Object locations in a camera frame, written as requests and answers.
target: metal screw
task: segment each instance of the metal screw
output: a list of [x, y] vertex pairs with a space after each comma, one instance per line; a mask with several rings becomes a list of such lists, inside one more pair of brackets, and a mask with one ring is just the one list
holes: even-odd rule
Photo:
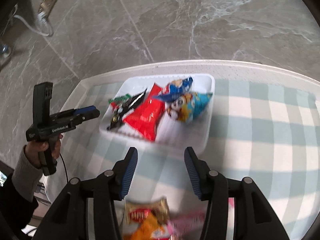
[[112, 175], [113, 175], [113, 170], [107, 170], [104, 172], [104, 176], [106, 176], [106, 177], [110, 177]]
[[77, 184], [79, 182], [79, 179], [77, 179], [77, 178], [72, 178], [71, 180], [70, 180], [70, 183], [72, 184], [72, 185], [75, 185], [75, 184]]
[[215, 171], [215, 170], [210, 170], [209, 171], [209, 175], [212, 176], [212, 177], [218, 176], [218, 174], [219, 173], [217, 171]]
[[249, 177], [245, 177], [244, 178], [244, 182], [247, 183], [247, 184], [250, 184], [250, 183], [252, 183], [252, 179], [249, 178]]

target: human hand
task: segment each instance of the human hand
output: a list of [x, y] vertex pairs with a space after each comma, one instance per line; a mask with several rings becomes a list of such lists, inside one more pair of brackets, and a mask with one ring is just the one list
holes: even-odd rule
[[[60, 147], [61, 141], [60, 139], [63, 138], [62, 134], [59, 134], [58, 140], [54, 145], [54, 151], [52, 151], [52, 157], [54, 159], [58, 159], [60, 156]], [[24, 154], [27, 157], [28, 161], [37, 169], [41, 168], [41, 163], [39, 159], [39, 152], [43, 152], [48, 149], [49, 143], [48, 142], [36, 142], [31, 141], [28, 142], [27, 146], [24, 148]]]

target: black snack package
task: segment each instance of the black snack package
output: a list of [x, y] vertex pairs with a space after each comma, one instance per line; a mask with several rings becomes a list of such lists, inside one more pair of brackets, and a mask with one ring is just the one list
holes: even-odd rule
[[121, 102], [113, 111], [113, 116], [111, 118], [110, 126], [107, 127], [107, 130], [111, 130], [116, 127], [120, 127], [122, 123], [122, 117], [129, 112], [131, 109], [136, 109], [144, 100], [147, 89], [142, 93], [128, 98], [126, 101]]

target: blue snack bag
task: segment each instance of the blue snack bag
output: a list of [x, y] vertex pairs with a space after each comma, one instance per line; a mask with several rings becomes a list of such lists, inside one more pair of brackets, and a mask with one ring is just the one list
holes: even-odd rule
[[167, 113], [177, 121], [191, 122], [203, 112], [211, 97], [212, 93], [187, 92], [169, 104]]
[[171, 81], [155, 98], [164, 102], [173, 102], [191, 89], [192, 82], [192, 77]]

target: gray sleeve cuff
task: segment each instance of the gray sleeve cuff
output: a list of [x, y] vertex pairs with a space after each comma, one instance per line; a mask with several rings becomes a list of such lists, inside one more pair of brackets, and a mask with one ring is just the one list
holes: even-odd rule
[[39, 179], [42, 176], [42, 169], [35, 168], [21, 151], [17, 166], [12, 175], [12, 183], [17, 192], [26, 200], [32, 202]]

